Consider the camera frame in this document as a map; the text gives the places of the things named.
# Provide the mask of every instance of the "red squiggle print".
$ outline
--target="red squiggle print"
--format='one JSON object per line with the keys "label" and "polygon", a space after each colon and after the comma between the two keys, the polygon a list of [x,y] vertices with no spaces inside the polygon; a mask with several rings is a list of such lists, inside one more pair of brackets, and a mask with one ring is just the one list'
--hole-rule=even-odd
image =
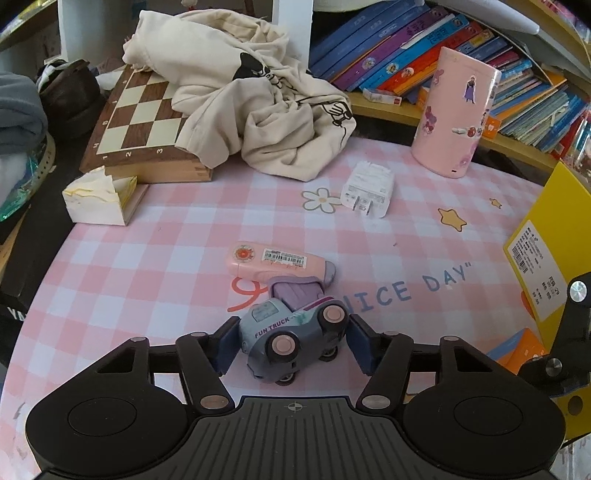
{"label": "red squiggle print", "polygon": [[240,295],[251,295],[251,298],[249,298],[244,303],[241,303],[240,305],[229,307],[228,308],[229,313],[237,312],[238,310],[242,310],[242,309],[245,309],[246,307],[249,307],[250,305],[252,305],[253,303],[256,302],[258,297],[261,296],[261,293],[266,293],[269,290],[267,287],[261,288],[261,284],[257,281],[252,282],[252,284],[254,286],[254,290],[243,290],[238,286],[238,282],[240,280],[241,280],[241,278],[239,278],[239,277],[236,277],[236,278],[234,278],[234,280],[232,280],[232,290]]}

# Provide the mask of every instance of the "beige hoodie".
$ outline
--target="beige hoodie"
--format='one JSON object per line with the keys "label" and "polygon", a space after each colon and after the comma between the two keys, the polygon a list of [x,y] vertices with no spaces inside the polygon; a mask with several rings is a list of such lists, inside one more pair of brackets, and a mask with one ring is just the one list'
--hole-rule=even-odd
{"label": "beige hoodie", "polygon": [[210,168],[241,152],[253,168],[311,180],[355,129],[349,99],[285,56],[275,25],[230,10],[142,11],[123,60],[179,85],[189,115],[176,146]]}

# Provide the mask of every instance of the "pink cylindrical container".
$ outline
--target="pink cylindrical container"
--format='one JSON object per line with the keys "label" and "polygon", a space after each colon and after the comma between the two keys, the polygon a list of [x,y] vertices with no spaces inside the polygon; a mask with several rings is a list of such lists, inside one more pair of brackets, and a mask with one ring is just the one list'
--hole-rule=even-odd
{"label": "pink cylindrical container", "polygon": [[413,157],[439,175],[463,177],[500,80],[496,68],[443,47],[411,148]]}

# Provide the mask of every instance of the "white table leg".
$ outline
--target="white table leg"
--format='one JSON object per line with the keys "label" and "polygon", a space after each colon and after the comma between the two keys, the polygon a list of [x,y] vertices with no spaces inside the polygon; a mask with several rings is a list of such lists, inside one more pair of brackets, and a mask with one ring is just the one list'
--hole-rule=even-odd
{"label": "white table leg", "polygon": [[310,31],[314,0],[273,0],[275,25],[287,30],[290,45],[287,54],[308,66],[310,55]]}

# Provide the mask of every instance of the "pink checkered tablecloth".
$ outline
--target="pink checkered tablecloth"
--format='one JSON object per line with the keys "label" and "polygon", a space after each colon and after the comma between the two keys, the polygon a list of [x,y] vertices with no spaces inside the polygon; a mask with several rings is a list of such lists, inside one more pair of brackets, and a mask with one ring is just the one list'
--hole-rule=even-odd
{"label": "pink checkered tablecloth", "polygon": [[[396,175],[383,219],[335,205],[361,160]],[[502,246],[540,190],[480,165],[463,179],[445,179],[417,164],[407,147],[352,138],[306,184],[230,160],[212,183],[151,186],[127,227],[76,225],[35,297],[8,370],[1,478],[29,480],[38,472],[25,418],[74,374],[133,336],[157,345],[212,332],[265,295],[226,272],[226,250],[238,240],[333,261],[338,273],[329,293],[378,331],[398,330],[422,343],[454,334],[488,351],[523,327],[535,329]],[[318,362],[289,387],[259,383],[242,353],[222,380],[235,400],[245,394],[356,399],[367,378],[343,344],[334,362]],[[409,390],[429,381],[413,377]],[[181,395],[176,378],[159,375],[157,383]]]}

